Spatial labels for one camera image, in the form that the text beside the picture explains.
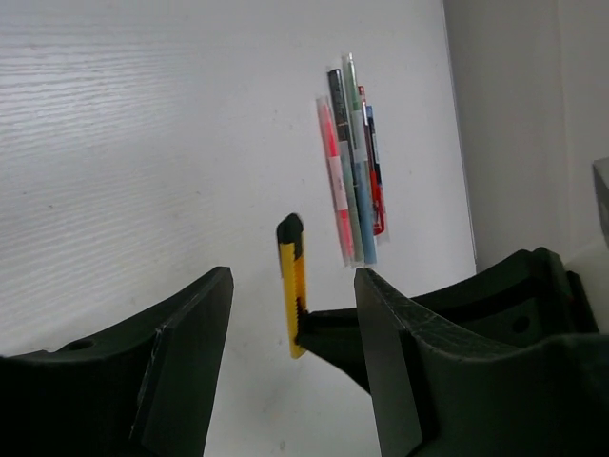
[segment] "red pen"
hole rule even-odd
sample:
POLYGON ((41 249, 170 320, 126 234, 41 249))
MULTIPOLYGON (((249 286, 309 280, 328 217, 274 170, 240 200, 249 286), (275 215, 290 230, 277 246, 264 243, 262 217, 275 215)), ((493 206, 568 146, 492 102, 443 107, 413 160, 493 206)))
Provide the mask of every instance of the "red pen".
POLYGON ((383 179, 381 177, 381 162, 379 160, 379 148, 377 147, 377 133, 374 126, 374 112, 370 105, 366 105, 366 117, 368 118, 368 128, 370 133, 370 146, 372 147, 372 154, 374 155, 374 171, 377 175, 377 184, 379 185, 379 203, 381 204, 379 209, 379 224, 378 232, 375 230, 375 235, 384 233, 384 240, 388 241, 389 230, 387 229, 387 217, 386 209, 384 207, 384 196, 383 196, 383 179))
POLYGON ((317 99, 317 113, 320 118, 322 138, 324 139, 325 156, 327 158, 328 172, 332 185, 334 209, 336 210, 336 221, 339 229, 339 238, 341 240, 341 250, 343 252, 344 263, 350 265, 354 256, 353 235, 351 234, 349 206, 347 204, 346 192, 344 189, 341 155, 339 153, 334 123, 332 122, 333 117, 328 97, 317 99))
POLYGON ((366 115, 365 89, 358 86, 363 105, 363 130, 365 131, 365 145, 368 151, 368 167, 370 173, 370 187, 372 193, 372 208, 374 210, 374 234, 379 235, 384 232, 384 214, 381 190, 379 188, 379 177, 375 164, 377 163, 370 128, 368 126, 368 116, 366 115))

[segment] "bundle of pens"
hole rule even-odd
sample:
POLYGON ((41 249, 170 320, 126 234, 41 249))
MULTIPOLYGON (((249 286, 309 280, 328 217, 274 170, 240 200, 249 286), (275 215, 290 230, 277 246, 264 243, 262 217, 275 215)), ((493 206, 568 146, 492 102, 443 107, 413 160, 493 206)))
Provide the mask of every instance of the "bundle of pens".
POLYGON ((330 96, 318 98, 317 109, 344 263, 373 266, 375 237, 388 241, 373 111, 358 85, 351 53, 327 78, 330 96))

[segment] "pink highlighter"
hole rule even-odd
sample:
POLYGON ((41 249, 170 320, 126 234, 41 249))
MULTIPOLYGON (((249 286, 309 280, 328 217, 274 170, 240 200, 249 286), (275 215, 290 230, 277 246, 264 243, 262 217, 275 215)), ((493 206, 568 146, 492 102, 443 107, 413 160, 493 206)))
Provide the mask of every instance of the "pink highlighter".
POLYGON ((354 256, 353 236, 351 234, 351 224, 349 223, 349 206, 344 189, 341 155, 339 153, 336 130, 332 122, 333 117, 328 97, 317 99, 317 113, 320 118, 325 156, 327 157, 328 172, 334 196, 334 209, 336 211, 339 239, 341 240, 341 251, 343 252, 344 264, 349 266, 352 264, 354 256))

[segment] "gray wall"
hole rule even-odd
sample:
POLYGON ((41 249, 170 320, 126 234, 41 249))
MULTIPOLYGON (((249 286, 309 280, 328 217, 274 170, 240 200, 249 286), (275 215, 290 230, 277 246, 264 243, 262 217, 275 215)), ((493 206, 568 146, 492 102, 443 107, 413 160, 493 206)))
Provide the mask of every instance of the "gray wall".
POLYGON ((565 258, 599 233, 609 155, 609 3, 445 0, 478 269, 518 248, 565 258))

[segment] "yellow utility knife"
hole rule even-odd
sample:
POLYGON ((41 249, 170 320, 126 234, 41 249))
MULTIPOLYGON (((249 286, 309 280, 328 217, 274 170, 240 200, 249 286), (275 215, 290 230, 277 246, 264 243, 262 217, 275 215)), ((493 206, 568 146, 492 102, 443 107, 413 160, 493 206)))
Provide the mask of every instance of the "yellow utility knife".
POLYGON ((298 359, 306 349, 298 346, 296 337, 301 319, 306 315, 305 244, 303 221, 292 213, 277 226, 279 262, 284 278, 285 315, 289 351, 298 359))

